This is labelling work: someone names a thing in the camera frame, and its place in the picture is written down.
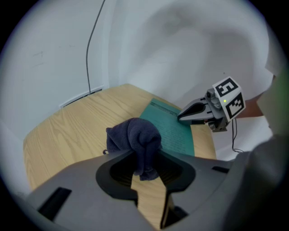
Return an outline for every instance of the wooden table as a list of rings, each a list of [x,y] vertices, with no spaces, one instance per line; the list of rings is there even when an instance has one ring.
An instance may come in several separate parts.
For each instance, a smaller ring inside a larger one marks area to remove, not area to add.
[[[23,144],[32,189],[70,164],[101,156],[106,149],[105,129],[139,117],[152,98],[168,103],[125,84],[73,102],[39,124],[26,136]],[[195,156],[215,159],[209,127],[197,125],[191,130]],[[140,181],[138,176],[133,176],[131,188],[138,192],[138,210],[159,229],[166,193],[161,179]]]

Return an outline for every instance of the black slot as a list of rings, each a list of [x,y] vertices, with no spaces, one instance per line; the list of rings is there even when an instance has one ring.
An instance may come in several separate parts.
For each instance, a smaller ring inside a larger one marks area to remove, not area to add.
[[[137,192],[131,189],[137,156],[133,151],[126,154],[102,164],[96,172],[96,182],[111,197],[133,200],[137,206]]]
[[[46,200],[46,202],[38,209],[43,216],[53,221],[60,208],[68,198],[72,191],[65,188],[57,188],[54,193]]]
[[[212,169],[215,170],[215,171],[223,172],[223,173],[228,173],[229,172],[228,168],[223,168],[223,167],[219,167],[219,166],[214,166],[214,167],[212,167]]]
[[[180,207],[175,206],[173,209],[169,209],[168,217],[166,219],[166,223],[161,229],[164,229],[180,220],[185,218],[188,214]]]

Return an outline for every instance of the black cable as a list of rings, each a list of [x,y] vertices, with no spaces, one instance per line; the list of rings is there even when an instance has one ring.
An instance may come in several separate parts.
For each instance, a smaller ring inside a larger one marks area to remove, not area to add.
[[[89,55],[89,44],[90,44],[90,40],[91,40],[92,34],[93,34],[93,32],[94,32],[94,29],[95,29],[95,25],[96,25],[96,23],[98,22],[98,18],[99,18],[100,12],[101,12],[101,10],[103,9],[103,4],[104,4],[104,2],[105,2],[105,0],[103,0],[103,3],[101,4],[100,10],[99,10],[99,12],[98,12],[98,16],[97,16],[97,18],[96,18],[96,20],[95,20],[95,23],[94,23],[92,32],[91,32],[90,37],[89,37],[89,42],[88,42],[87,48],[86,48],[86,73],[87,73],[87,81],[88,81],[88,84],[89,84],[89,94],[91,94],[90,82],[89,82],[89,66],[88,66],[88,63],[87,63],[87,59],[88,59],[88,55]]]
[[[237,153],[241,153],[241,152],[244,152],[243,150],[239,149],[239,148],[234,148],[234,141],[235,141],[235,138],[237,136],[237,133],[238,133],[238,130],[237,130],[237,120],[235,119],[235,124],[236,124],[236,134],[234,136],[234,120],[232,120],[232,150],[234,152],[237,152]]]

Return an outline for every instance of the navy blue towel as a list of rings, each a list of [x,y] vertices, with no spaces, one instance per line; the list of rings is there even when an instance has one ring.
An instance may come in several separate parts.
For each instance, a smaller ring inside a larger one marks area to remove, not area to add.
[[[140,180],[154,180],[158,177],[152,164],[156,151],[161,148],[161,135],[151,122],[132,118],[106,131],[108,152],[133,149],[137,154],[134,174],[140,175]]]

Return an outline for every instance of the green folder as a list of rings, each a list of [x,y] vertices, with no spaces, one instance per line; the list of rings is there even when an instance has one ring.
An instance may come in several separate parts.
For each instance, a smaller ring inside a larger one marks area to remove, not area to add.
[[[153,123],[162,136],[163,150],[194,156],[194,143],[191,127],[177,120],[180,110],[157,99],[152,99],[140,118]]]

